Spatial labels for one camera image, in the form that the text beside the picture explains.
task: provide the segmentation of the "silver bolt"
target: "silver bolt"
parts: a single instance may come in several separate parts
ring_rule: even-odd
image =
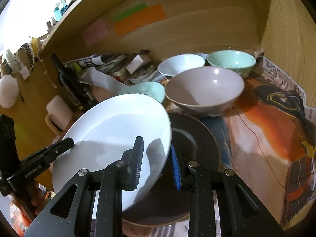
[[[233,170],[231,170],[231,169],[227,169],[227,170],[225,171],[225,174],[226,174],[227,176],[233,176],[233,175],[235,174],[235,172],[234,172]]]
[[[88,174],[88,170],[87,169],[80,169],[78,172],[78,175],[80,176],[85,176],[86,174]]]
[[[124,161],[116,161],[115,165],[118,167],[124,166]]]
[[[189,166],[190,167],[197,167],[198,166],[198,163],[196,161],[190,161],[189,162]]]

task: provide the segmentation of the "green sticky note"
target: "green sticky note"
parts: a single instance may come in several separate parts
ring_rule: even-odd
[[[145,8],[147,8],[147,5],[146,5],[145,2],[139,3],[137,5],[134,5],[134,6],[130,7],[130,8],[128,8],[128,9],[126,9],[125,11],[115,15],[112,18],[112,21],[114,23],[119,22],[119,21],[125,19],[126,17],[128,17],[128,16],[130,16],[130,15],[132,15],[132,14],[138,12],[138,11],[141,11],[141,10],[143,10]]]

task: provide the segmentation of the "mint green dish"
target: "mint green dish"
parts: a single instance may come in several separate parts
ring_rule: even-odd
[[[252,55],[233,50],[213,52],[208,55],[207,61],[213,67],[233,70],[242,78],[248,77],[253,66],[256,64],[256,59]]]
[[[119,95],[127,93],[143,93],[156,99],[160,103],[162,103],[163,99],[165,98],[164,86],[156,82],[144,82],[130,87],[126,86],[122,91],[119,92]]]

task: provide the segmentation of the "white tag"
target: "white tag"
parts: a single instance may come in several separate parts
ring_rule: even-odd
[[[22,69],[20,70],[20,73],[24,80],[30,75],[28,68],[26,66],[22,67]]]

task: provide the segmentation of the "small white box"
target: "small white box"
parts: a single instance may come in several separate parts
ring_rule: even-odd
[[[151,59],[144,54],[138,54],[136,57],[127,65],[126,69],[130,74],[133,74],[137,69],[146,63],[150,62]]]

